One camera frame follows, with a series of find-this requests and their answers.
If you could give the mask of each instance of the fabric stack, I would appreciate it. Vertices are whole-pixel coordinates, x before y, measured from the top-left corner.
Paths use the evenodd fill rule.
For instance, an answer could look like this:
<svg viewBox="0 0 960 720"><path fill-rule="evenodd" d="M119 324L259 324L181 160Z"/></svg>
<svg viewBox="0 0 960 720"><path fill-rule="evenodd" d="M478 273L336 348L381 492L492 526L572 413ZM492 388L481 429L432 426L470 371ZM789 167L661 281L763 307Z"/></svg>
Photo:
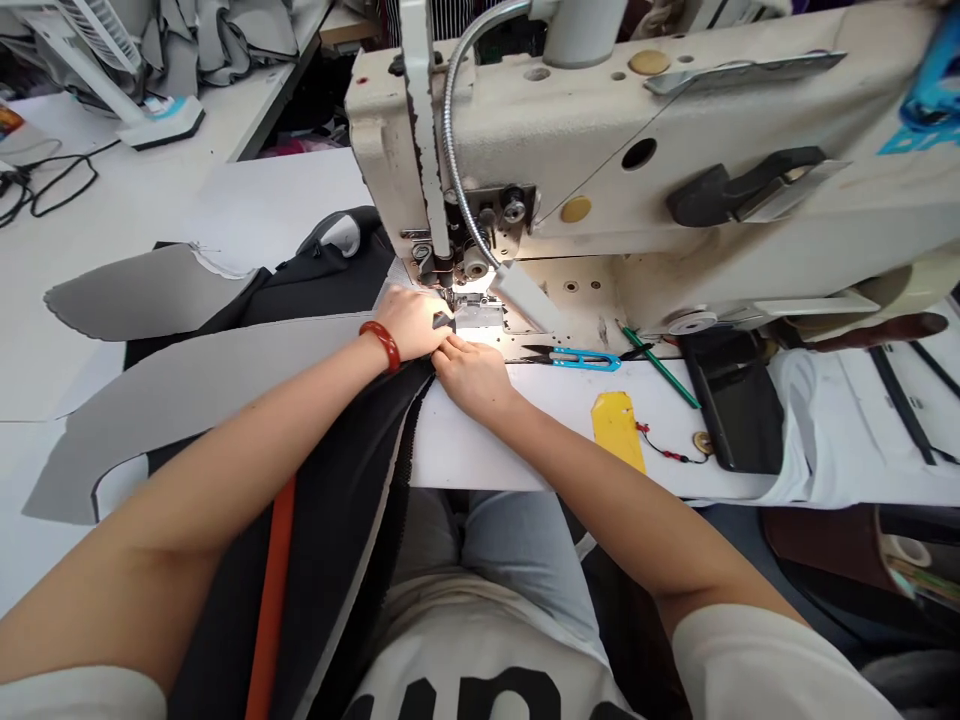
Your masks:
<svg viewBox="0 0 960 720"><path fill-rule="evenodd" d="M137 102L150 94L197 96L200 85L230 85L257 67L293 61L299 54L292 0L112 0L112 4L138 41L143 64L136 76L103 69ZM56 86L81 102L103 107L44 39L9 10L0 10L0 43L44 69ZM82 40L77 45L99 62Z"/></svg>

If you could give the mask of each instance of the sleeve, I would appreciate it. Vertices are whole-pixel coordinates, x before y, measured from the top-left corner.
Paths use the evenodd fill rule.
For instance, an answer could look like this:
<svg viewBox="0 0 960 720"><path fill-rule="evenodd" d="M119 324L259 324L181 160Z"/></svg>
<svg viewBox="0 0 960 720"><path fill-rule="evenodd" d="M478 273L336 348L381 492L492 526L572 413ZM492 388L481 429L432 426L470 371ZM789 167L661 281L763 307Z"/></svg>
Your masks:
<svg viewBox="0 0 960 720"><path fill-rule="evenodd" d="M833 645L789 618L712 605L684 618L673 654L697 720L900 720Z"/></svg>
<svg viewBox="0 0 960 720"><path fill-rule="evenodd" d="M167 702L146 675L83 667L0 685L2 720L164 720Z"/></svg>

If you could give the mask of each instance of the white t-shirt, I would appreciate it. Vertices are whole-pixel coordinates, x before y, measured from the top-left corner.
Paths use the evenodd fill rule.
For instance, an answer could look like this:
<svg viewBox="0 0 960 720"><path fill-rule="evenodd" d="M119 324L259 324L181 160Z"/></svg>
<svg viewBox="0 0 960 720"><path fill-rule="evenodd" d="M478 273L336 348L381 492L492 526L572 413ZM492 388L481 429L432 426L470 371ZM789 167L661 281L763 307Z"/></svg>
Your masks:
<svg viewBox="0 0 960 720"><path fill-rule="evenodd" d="M638 717L605 658L505 588L472 575L419 578L392 590L388 608L383 649L348 720ZM678 625L673 652L698 719L900 718L830 643L767 610L698 610ZM0 687L2 718L162 720L165 712L156 683L121 668Z"/></svg>

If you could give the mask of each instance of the yellow tag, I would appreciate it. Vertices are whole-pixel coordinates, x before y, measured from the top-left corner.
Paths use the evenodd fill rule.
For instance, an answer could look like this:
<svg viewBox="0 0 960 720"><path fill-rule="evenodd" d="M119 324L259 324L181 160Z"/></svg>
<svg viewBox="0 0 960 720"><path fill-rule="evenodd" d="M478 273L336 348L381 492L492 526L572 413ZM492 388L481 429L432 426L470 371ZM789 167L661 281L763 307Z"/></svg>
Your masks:
<svg viewBox="0 0 960 720"><path fill-rule="evenodd" d="M640 449L640 433L633 417L633 403L626 393L603 393L590 413L593 437L597 445L608 450L642 473L647 471Z"/></svg>

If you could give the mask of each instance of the hand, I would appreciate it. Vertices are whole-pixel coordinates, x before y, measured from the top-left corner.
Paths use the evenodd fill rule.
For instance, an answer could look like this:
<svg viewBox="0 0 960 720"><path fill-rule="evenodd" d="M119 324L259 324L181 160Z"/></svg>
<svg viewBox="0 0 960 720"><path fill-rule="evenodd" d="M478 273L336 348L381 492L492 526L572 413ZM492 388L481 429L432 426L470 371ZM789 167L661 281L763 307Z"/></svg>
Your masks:
<svg viewBox="0 0 960 720"><path fill-rule="evenodd" d="M523 396L514 390L499 350L451 335L433 353L433 366L447 395L482 425L505 419Z"/></svg>
<svg viewBox="0 0 960 720"><path fill-rule="evenodd" d="M434 313L450 314L447 304L435 294L392 286L377 310L377 322L397 343L401 360L423 357L452 332L449 326L433 329Z"/></svg>

